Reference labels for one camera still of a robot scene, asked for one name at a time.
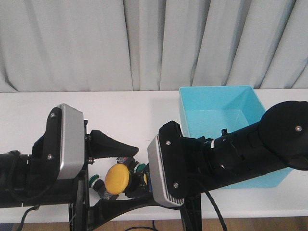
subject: wooden floor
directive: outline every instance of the wooden floor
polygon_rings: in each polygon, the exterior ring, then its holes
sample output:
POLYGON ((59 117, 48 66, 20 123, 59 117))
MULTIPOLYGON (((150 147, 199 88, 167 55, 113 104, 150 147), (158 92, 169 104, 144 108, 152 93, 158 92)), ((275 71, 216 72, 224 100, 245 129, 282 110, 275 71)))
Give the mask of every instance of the wooden floor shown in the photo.
MULTIPOLYGON (((308 217, 230 218, 225 219, 228 231, 308 231, 308 217)), ((152 226, 152 221, 110 221, 96 231, 124 231, 132 226, 152 226)), ((157 220, 159 231, 182 231, 180 220, 157 220)), ((203 219, 203 231, 221 231, 218 219, 203 219)), ((68 223, 25 224, 23 231, 69 231, 68 223)))

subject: blue plastic box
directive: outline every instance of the blue plastic box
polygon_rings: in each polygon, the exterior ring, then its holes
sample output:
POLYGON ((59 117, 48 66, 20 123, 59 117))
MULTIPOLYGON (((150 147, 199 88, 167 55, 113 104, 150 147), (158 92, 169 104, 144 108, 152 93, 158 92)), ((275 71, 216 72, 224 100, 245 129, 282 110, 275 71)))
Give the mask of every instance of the blue plastic box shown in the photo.
MULTIPOLYGON (((250 86, 180 88, 180 118, 186 137, 217 138, 226 128, 233 132, 260 121, 265 113, 250 86)), ((226 188, 276 187, 291 171, 281 169, 226 188)))

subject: white table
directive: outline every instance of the white table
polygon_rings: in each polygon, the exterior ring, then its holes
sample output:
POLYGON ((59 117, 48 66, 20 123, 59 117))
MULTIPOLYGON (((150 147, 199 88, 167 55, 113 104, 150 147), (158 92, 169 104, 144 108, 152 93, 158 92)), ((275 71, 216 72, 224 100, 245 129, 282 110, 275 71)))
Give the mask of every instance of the white table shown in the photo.
MULTIPOLYGON (((286 101, 308 101, 308 89, 256 90, 264 107, 286 101)), ((49 111, 66 103, 84 113, 88 132, 98 129, 108 136, 139 147, 136 159, 147 163, 147 147, 159 128, 170 120, 180 122, 178 91, 53 92, 0 94, 0 153, 19 150, 30 154, 33 143, 44 133, 49 111)), ((97 160, 89 175, 103 178, 115 158, 97 160)), ((308 216, 308 171, 293 170, 276 188, 218 189, 212 191, 223 217, 308 216)), ((91 205, 99 199, 90 190, 91 205)), ((20 222, 26 208, 0 209, 0 223, 20 222)), ((217 215, 205 196, 203 218, 217 215)), ((179 219, 178 211, 146 207, 116 220, 179 219)), ((67 222, 67 205, 41 206, 30 212, 26 222, 67 222)))

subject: yellow cap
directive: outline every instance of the yellow cap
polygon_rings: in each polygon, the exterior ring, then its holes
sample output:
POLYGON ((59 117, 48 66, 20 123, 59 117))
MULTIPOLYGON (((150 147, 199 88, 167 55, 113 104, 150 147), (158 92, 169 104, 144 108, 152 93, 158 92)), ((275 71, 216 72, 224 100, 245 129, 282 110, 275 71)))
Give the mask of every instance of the yellow cap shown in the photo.
POLYGON ((108 192, 118 195, 129 183, 129 170, 124 164, 113 165, 107 172, 105 186, 108 192))

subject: curtain fold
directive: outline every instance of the curtain fold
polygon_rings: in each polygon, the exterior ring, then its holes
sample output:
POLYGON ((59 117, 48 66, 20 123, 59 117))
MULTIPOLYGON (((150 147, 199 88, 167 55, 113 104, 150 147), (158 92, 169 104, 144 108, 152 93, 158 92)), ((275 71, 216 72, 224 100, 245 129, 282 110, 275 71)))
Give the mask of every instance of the curtain fold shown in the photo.
POLYGON ((0 92, 308 87, 306 0, 0 2, 0 92))

